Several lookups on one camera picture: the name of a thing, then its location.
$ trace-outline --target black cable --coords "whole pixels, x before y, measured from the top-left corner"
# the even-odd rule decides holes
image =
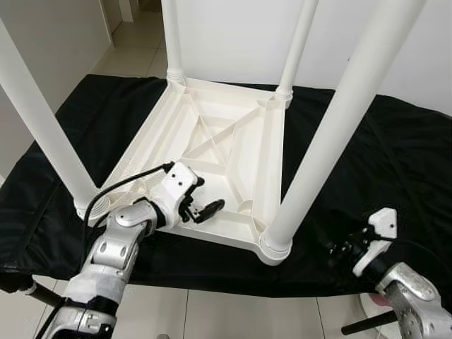
[[[413,247],[417,247],[418,249],[421,249],[424,252],[430,254],[430,256],[432,256],[432,258],[435,258],[435,260],[437,262],[439,262],[443,266],[443,268],[446,270],[447,274],[449,275],[449,279],[450,279],[450,281],[452,283],[452,270],[431,249],[428,249],[427,247],[425,247],[424,245],[419,244],[418,242],[414,242],[414,241],[408,240],[408,239],[397,239],[397,238],[394,239],[394,238],[380,237],[380,236],[378,236],[378,239],[379,240],[385,240],[387,242],[393,242],[395,244],[404,244],[404,245],[410,245],[410,246],[413,246]]]
[[[83,229],[82,229],[82,251],[81,251],[81,259],[80,259],[80,270],[83,267],[83,264],[85,263],[85,257],[86,257],[86,252],[85,252],[85,243],[86,243],[86,228],[88,227],[88,221],[90,219],[90,214],[91,211],[93,210],[94,205],[97,203],[97,201],[102,198],[105,194],[113,191],[114,189],[117,189],[118,187],[125,185],[129,182],[132,182],[133,180],[139,179],[141,177],[145,177],[146,175],[155,173],[157,171],[160,170],[164,170],[165,172],[169,172],[170,169],[172,169],[172,167],[174,166],[174,162],[168,162],[166,164],[162,164],[160,166],[154,167],[152,169],[149,169],[147,171],[135,174],[129,178],[125,178],[123,180],[121,180],[120,182],[117,182],[116,184],[113,184],[109,187],[107,187],[106,189],[101,190],[101,192],[99,192],[93,199],[92,201],[88,204],[88,207],[86,208],[86,212],[85,212],[85,217],[83,218]]]
[[[40,331],[37,333],[36,338],[35,339],[42,339],[44,337],[44,334],[46,333],[47,329],[50,326],[50,323],[52,322],[52,320],[54,320],[56,314],[58,313],[58,311],[60,310],[60,308],[63,307],[64,304],[64,299],[61,299],[60,303],[58,303],[53,311],[51,312],[51,314],[47,317],[44,325],[42,325]]]

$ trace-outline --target black rod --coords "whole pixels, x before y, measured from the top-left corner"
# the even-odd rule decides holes
[[[397,316],[394,311],[389,311],[372,318],[358,321],[350,325],[344,326],[340,329],[343,335],[350,335],[353,333],[369,330],[370,328],[386,325],[387,323],[393,323],[397,321]]]
[[[36,289],[28,295],[53,307],[55,307],[61,300],[60,295],[39,283],[36,283]]]

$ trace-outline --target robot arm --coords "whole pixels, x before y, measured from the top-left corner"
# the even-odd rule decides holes
[[[191,194],[203,184],[202,178],[177,162],[151,192],[152,200],[142,198],[112,210],[106,230],[95,241],[81,272],[69,281],[63,293],[64,304],[45,338],[111,338],[116,311],[138,256],[138,244],[159,227],[174,227],[181,219],[193,217]],[[224,204],[223,200],[210,203],[193,217],[194,222],[207,220]]]
[[[343,244],[329,247],[333,261],[345,263],[357,276],[371,280],[393,308],[400,333],[406,339],[452,338],[452,315],[441,306],[435,286],[406,263],[387,265],[381,258],[396,238],[396,211],[383,208],[369,225],[351,234]]]

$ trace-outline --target white pipe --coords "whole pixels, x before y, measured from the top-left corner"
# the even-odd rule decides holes
[[[425,0],[382,0],[288,189],[261,238],[269,256],[285,258],[292,238],[375,97]]]
[[[25,125],[83,210],[98,193],[0,19],[0,84]]]
[[[284,71],[282,72],[280,85],[275,91],[278,99],[286,101],[286,108],[289,107],[292,101],[292,86],[294,85],[294,79],[297,75],[299,62],[302,59],[318,3],[319,0],[304,0],[303,7],[299,13],[294,37],[292,38],[292,45],[290,46]]]
[[[176,0],[162,0],[162,14],[165,28],[165,42],[167,45],[167,79],[183,83],[184,71],[182,69]]]

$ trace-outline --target baseboard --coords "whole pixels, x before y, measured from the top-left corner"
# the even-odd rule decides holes
[[[107,50],[105,51],[105,53],[99,58],[99,60],[97,60],[97,62],[95,63],[95,65],[91,68],[91,70],[89,71],[89,73],[93,74],[93,73],[98,73],[97,70],[100,68],[100,65],[102,65],[105,60],[107,59],[107,57],[110,55],[110,53],[112,53],[114,51],[114,45],[113,42],[110,42],[110,45],[108,46]]]

